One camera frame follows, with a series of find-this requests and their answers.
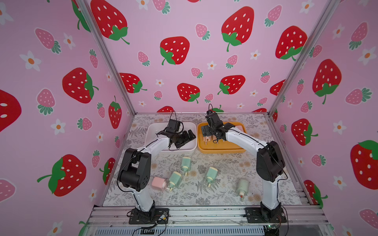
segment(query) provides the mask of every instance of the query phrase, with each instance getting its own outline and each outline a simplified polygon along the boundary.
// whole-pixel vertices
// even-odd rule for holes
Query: strawberry wallpaper
[[[75,1],[0,0],[0,31],[0,234],[81,236],[128,108]]]
[[[269,110],[327,1],[87,2],[136,112],[155,113]]]
[[[378,235],[377,9],[342,1],[277,109],[304,185],[339,236]]]

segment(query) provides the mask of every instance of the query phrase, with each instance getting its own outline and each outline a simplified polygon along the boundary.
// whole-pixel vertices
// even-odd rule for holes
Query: orange tray
[[[245,127],[240,122],[229,122],[235,126],[240,125],[243,128],[243,132],[247,133],[245,130]],[[198,148],[202,153],[205,154],[219,154],[219,153],[243,153],[245,152],[245,149],[242,149],[240,146],[231,143],[229,141],[224,141],[223,139],[219,140],[219,143],[213,143],[212,140],[208,141],[207,145],[205,145],[205,142],[203,141],[203,135],[201,126],[208,125],[207,122],[200,123],[197,126],[197,142],[198,142]]]

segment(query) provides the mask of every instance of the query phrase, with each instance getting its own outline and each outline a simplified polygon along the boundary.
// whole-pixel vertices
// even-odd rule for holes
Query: white flower
[[[377,57],[376,54],[374,54],[376,47],[372,47],[370,50],[362,50],[362,56],[358,59],[359,62],[362,62],[364,66],[369,62],[369,60],[374,59]]]
[[[6,7],[4,3],[0,3],[0,12],[2,13],[0,15],[0,24],[5,25],[5,20],[13,21],[13,18],[6,13]]]
[[[211,61],[210,63],[208,63],[208,66],[209,66],[208,69],[214,70],[217,64],[215,64],[214,61]]]
[[[64,133],[64,126],[66,126],[66,123],[61,123],[59,119],[56,119],[55,124],[50,125],[51,128],[55,129],[55,135]]]
[[[156,80],[156,84],[161,87],[164,83],[163,80]]]
[[[136,0],[137,3],[139,3],[139,10],[141,10],[142,8],[148,10],[147,8],[147,4],[150,2],[150,0]]]
[[[335,39],[335,38],[339,38],[341,37],[341,32],[344,31],[345,27],[344,26],[341,26],[341,24],[339,24],[339,26],[333,30],[333,38],[332,39]]]
[[[290,101],[287,102],[287,107],[290,107],[290,108],[291,108],[292,105],[293,105],[293,102],[292,102],[291,99],[290,99]]]
[[[339,189],[340,189],[340,190],[342,190],[342,188],[343,188],[344,186],[347,185],[345,182],[343,182],[341,176],[340,176],[340,177],[334,176],[333,178],[334,178],[334,180],[335,180],[335,181],[333,182],[333,184],[336,185],[336,186],[339,186]]]
[[[333,131],[338,132],[339,134],[342,134],[342,131],[347,128],[342,125],[342,121],[339,121],[338,123],[333,123],[333,126],[335,127]]]
[[[256,49],[255,52],[251,52],[251,60],[254,59],[254,60],[257,60],[257,58],[261,55],[261,53],[259,53],[259,51]]]
[[[309,9],[312,8],[315,5],[315,3],[312,2],[312,0],[307,0],[306,2],[302,2],[302,9],[299,11],[299,13],[308,13]]]
[[[59,223],[54,222],[53,228],[47,233],[47,236],[55,236],[56,234],[62,232],[62,224],[63,221],[60,221]]]
[[[96,196],[97,196],[96,192],[97,192],[97,189],[96,190],[92,189],[91,194],[88,196],[88,198],[91,199],[91,202],[93,201],[94,198],[96,198]]]
[[[256,96],[256,94],[258,94],[259,92],[256,92],[256,90],[253,90],[252,92],[250,92],[251,93],[251,95],[250,96]]]
[[[20,57],[22,60],[26,62],[25,63],[26,69],[34,68],[36,71],[39,71],[38,65],[41,64],[42,61],[39,60],[38,58],[34,58],[34,55],[33,53],[31,53],[31,51],[28,51],[28,55],[21,54]]]
[[[68,36],[66,33],[64,34],[64,40],[63,42],[68,45],[70,50],[72,50],[72,47],[76,47],[75,43],[72,41],[72,35]]]
[[[99,131],[96,138],[97,138],[97,142],[99,143],[104,140],[104,134],[101,134],[101,131]]]

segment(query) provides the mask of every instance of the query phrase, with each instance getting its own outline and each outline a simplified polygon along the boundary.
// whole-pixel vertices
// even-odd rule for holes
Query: strawberry print
[[[108,184],[115,162],[116,160],[114,158],[109,158],[109,160],[105,163],[104,170],[100,168],[100,171],[103,172],[102,180],[104,181],[105,185]]]
[[[54,36],[50,32],[44,29],[36,28],[35,33],[37,38],[45,48],[51,50],[53,53],[56,54],[62,52],[60,49],[59,42],[54,41]]]
[[[271,27],[278,18],[280,18],[282,6],[277,5],[268,12],[268,18],[265,19],[265,27]]]
[[[372,94],[368,88],[356,88],[346,96],[345,101],[352,105],[358,105],[361,102],[367,102]]]
[[[55,106],[55,98],[50,90],[47,88],[42,89],[37,95],[37,106],[39,113],[43,115],[51,115],[54,111],[53,106]]]
[[[223,92],[224,94],[234,94],[240,90],[244,83],[244,76],[226,76],[220,81],[219,88],[221,90],[218,92],[218,95],[220,92]]]
[[[87,169],[84,164],[74,155],[67,154],[59,159],[54,165],[52,174],[37,179],[50,177],[48,187],[52,194],[61,197],[69,194],[85,179]]]
[[[357,181],[366,188],[378,189],[378,143],[366,140],[353,146],[350,161]]]
[[[97,69],[97,66],[98,66],[98,59],[97,59],[97,55],[95,53],[95,51],[93,49],[89,50],[89,60],[91,61],[93,67],[95,69]]]
[[[193,68],[191,69],[191,72],[192,72],[192,76],[197,77],[197,79],[200,79],[200,78],[203,77],[203,73],[202,73],[201,70],[198,69],[198,68],[193,67]]]
[[[127,35],[127,21],[122,13],[105,0],[92,0],[91,11],[101,34],[108,39],[120,40]]]
[[[138,76],[128,73],[120,73],[119,75],[128,93],[138,93],[140,90],[147,91],[147,89],[142,89],[143,84]]]
[[[180,98],[183,101],[186,101],[186,102],[197,101],[198,103],[197,98],[199,98],[200,96],[200,89],[197,86],[190,85],[187,83],[181,83],[177,86],[177,91]]]
[[[108,114],[113,129],[118,128],[121,122],[122,110],[119,103],[117,103],[116,96],[114,96],[114,102],[109,105]]]
[[[63,90],[73,99],[81,103],[89,103],[96,86],[92,85],[92,78],[83,68],[76,68],[69,72],[62,80]]]
[[[163,15],[166,15],[170,11],[169,2],[166,0],[152,0],[156,10],[161,11]]]
[[[237,63],[237,55],[232,55],[227,59],[226,68],[231,69]]]
[[[316,137],[318,134],[312,135],[312,126],[307,119],[300,119],[291,125],[291,133],[295,140],[305,146],[311,141],[311,137]]]
[[[197,33],[198,38],[202,38],[202,40],[208,40],[210,38],[210,31],[206,25],[197,24],[195,26],[195,32]]]
[[[324,96],[323,104],[327,94],[332,94],[341,82],[341,71],[331,59],[322,61],[316,71],[312,90],[319,97]]]
[[[245,43],[251,36],[255,13],[251,7],[245,6],[232,14],[222,25],[223,40],[228,43],[227,52],[230,44],[238,46]]]
[[[148,56],[144,52],[138,52],[138,60],[142,63],[144,66],[149,66],[150,61],[148,60]]]
[[[349,49],[354,50],[362,44],[362,40],[367,36],[367,22],[362,22],[350,37]]]
[[[18,100],[0,89],[0,132],[15,122],[21,115]]]
[[[163,39],[160,43],[160,54],[169,64],[179,65],[185,61],[188,55],[190,43],[182,36]]]
[[[102,103],[97,104],[97,110],[98,114],[100,115],[101,118],[105,118],[105,107],[102,105]]]
[[[290,26],[282,33],[276,48],[276,58],[289,59],[299,54],[307,41],[307,35],[298,26]]]

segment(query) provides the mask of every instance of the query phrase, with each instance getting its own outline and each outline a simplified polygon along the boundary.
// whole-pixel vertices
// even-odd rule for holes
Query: white tray
[[[183,124],[184,124],[184,130],[186,130],[186,131],[192,130],[194,135],[196,135],[197,126],[194,123],[183,122]],[[167,125],[168,125],[168,123],[166,122],[166,123],[153,123],[150,126],[148,126],[146,139],[144,140],[144,145],[152,142],[156,138],[156,133],[163,130],[165,127],[167,127]],[[182,146],[179,150],[176,150],[177,148],[176,148],[175,144],[173,143],[171,145],[170,149],[176,150],[176,151],[169,151],[168,148],[167,148],[167,149],[162,150],[162,152],[176,152],[176,153],[177,152],[190,152],[190,151],[194,151],[196,147],[197,147],[197,137],[194,140],[192,140],[189,143]]]

